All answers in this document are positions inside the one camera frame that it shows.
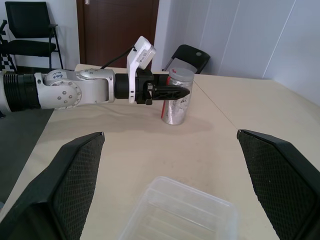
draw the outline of silver can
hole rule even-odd
[[[187,110],[190,104],[192,87],[194,83],[195,74],[184,68],[171,68],[169,70],[169,77],[167,85],[181,86],[189,89],[190,94],[178,100],[164,101],[161,119],[170,125],[182,124],[187,115]]]

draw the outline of brown door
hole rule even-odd
[[[102,66],[140,36],[154,44],[159,0],[77,0],[80,61]],[[123,57],[111,67],[125,68]]]

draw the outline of beige tabletop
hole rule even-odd
[[[78,65],[76,70],[91,67]],[[146,106],[116,100],[54,111],[0,220],[63,144],[104,132],[82,240],[116,240],[138,197],[158,176],[233,203],[239,212],[238,240],[278,240],[254,193],[237,130],[290,141],[320,169],[320,107],[272,80],[196,75],[194,81],[187,119],[179,126],[161,120],[162,102]]]

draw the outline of door frame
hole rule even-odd
[[[158,9],[159,1],[153,0],[152,5],[152,19],[151,25],[155,25],[155,28],[152,29],[151,36],[153,36],[149,41],[154,45],[156,38],[156,28],[158,20]],[[79,52],[80,52],[80,63],[87,64],[86,58],[86,29],[85,29],[85,0],[76,0],[76,13],[78,21],[78,35],[79,35]]]

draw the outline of gray floor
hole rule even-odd
[[[0,119],[0,202],[8,199],[52,112],[26,110]]]

